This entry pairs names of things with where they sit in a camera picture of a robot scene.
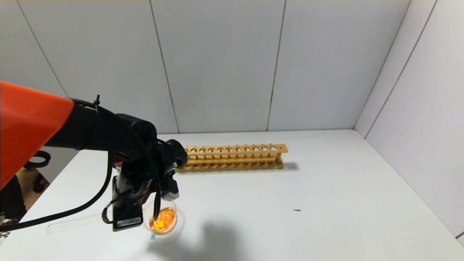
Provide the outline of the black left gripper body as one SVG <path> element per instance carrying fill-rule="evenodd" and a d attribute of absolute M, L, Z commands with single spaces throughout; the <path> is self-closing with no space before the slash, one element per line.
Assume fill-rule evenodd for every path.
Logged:
<path fill-rule="evenodd" d="M 144 218 L 141 205 L 143 197 L 141 182 L 130 182 L 123 175 L 113 177 L 112 181 L 112 230 L 141 226 Z"/>

